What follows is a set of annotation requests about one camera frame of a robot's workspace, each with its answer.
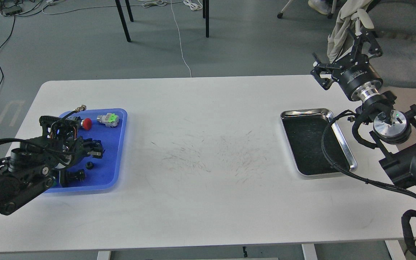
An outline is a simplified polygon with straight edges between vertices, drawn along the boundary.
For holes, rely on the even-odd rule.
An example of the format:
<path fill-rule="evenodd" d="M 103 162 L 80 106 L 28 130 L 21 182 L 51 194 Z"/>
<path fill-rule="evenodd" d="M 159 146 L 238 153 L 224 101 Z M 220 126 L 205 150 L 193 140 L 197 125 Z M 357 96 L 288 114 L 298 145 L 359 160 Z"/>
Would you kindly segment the black right-side robot arm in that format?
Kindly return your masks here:
<path fill-rule="evenodd" d="M 316 56 L 311 75 L 328 90 L 336 82 L 350 101 L 361 101 L 356 112 L 346 110 L 334 117 L 325 127 L 321 138 L 321 149 L 325 159 L 337 171 L 373 186 L 405 194 L 416 199 L 416 105 L 407 112 L 394 109 L 395 94 L 391 91 L 379 93 L 383 81 L 369 57 L 362 53 L 363 44 L 370 43 L 369 53 L 380 57 L 382 51 L 373 34 L 369 31 L 353 33 L 351 51 L 330 64 L 322 63 Z M 379 148 L 384 158 L 379 161 L 391 184 L 363 178 L 338 164 L 327 152 L 325 138 L 330 127 L 344 116 L 353 122 L 352 135 L 361 145 Z M 408 251 L 416 256 L 416 244 L 411 228 L 411 219 L 416 210 L 407 210 L 401 217 L 403 238 Z"/>

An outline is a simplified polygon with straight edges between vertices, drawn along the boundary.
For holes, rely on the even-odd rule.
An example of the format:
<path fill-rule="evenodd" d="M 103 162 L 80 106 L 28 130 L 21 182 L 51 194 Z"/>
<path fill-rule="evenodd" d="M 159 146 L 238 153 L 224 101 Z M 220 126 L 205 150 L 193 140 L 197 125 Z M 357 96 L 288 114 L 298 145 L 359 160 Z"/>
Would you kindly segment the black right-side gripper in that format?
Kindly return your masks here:
<path fill-rule="evenodd" d="M 382 49 L 371 31 L 360 35 L 356 35 L 350 29 L 346 31 L 354 41 L 348 54 L 349 62 L 342 65 L 323 63 L 313 52 L 314 64 L 310 75 L 324 90 L 329 90 L 336 81 L 348 100 L 367 101 L 379 95 L 378 90 L 382 86 L 382 79 L 368 61 L 357 61 L 357 59 L 362 55 L 364 43 L 369 43 L 368 52 L 372 56 L 368 59 L 381 57 Z"/>

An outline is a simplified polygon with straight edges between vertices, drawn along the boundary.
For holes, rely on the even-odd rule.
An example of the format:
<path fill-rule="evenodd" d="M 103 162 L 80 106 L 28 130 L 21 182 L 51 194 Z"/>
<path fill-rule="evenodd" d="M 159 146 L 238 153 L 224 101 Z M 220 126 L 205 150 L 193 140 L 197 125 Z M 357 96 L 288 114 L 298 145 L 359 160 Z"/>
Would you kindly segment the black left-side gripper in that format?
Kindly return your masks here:
<path fill-rule="evenodd" d="M 90 157 L 96 159 L 102 159 L 104 155 L 104 149 L 102 148 L 101 140 L 88 139 L 76 139 L 68 142 L 62 142 L 58 139 L 51 139 L 51 149 L 53 149 L 54 155 L 60 160 L 53 160 L 51 169 L 63 169 L 77 165 L 83 160 L 83 158 Z"/>

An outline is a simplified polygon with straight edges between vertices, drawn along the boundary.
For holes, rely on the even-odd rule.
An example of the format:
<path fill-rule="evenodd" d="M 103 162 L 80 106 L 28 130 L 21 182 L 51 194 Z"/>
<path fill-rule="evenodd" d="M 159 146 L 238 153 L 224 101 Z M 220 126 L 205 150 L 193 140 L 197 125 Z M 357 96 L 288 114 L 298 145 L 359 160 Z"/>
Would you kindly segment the black left-side robot arm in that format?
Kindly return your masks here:
<path fill-rule="evenodd" d="M 4 138 L 0 145 L 19 143 L 10 156 L 0 158 L 0 214 L 10 215 L 55 184 L 66 187 L 83 181 L 84 170 L 69 168 L 92 156 L 101 159 L 102 142 L 84 139 L 79 130 L 90 130 L 92 121 L 69 113 L 41 116 L 42 135 L 31 139 Z"/>

